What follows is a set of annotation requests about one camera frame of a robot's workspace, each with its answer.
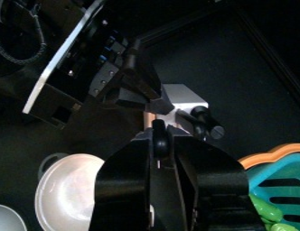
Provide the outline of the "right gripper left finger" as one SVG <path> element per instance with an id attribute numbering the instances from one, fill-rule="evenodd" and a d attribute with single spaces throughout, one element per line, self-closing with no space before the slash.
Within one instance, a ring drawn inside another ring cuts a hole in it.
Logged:
<path id="1" fill-rule="evenodd" d="M 150 230 L 150 154 L 153 131 L 138 133 L 104 163 L 94 182 L 89 231 Z"/>

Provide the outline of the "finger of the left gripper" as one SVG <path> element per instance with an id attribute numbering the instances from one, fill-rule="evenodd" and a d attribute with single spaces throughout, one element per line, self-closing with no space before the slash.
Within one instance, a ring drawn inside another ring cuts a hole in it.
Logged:
<path id="1" fill-rule="evenodd" d="M 130 42 L 125 52 L 122 72 L 125 75 L 124 81 L 130 86 L 132 91 L 145 99 L 144 111 L 153 114 L 168 114 L 174 109 L 174 105 L 170 103 L 156 68 L 140 40 Z"/>
<path id="2" fill-rule="evenodd" d="M 133 109 L 145 109 L 146 104 L 146 97 L 126 88 L 108 88 L 105 90 L 104 105 L 106 107 L 122 106 Z"/>

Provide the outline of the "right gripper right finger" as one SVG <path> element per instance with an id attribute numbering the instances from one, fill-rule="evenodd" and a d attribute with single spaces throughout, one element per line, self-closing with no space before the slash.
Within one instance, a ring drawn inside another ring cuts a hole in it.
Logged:
<path id="1" fill-rule="evenodd" d="M 194 231 L 264 231 L 241 163 L 180 128 L 169 126 L 168 131 L 174 154 L 197 180 Z"/>

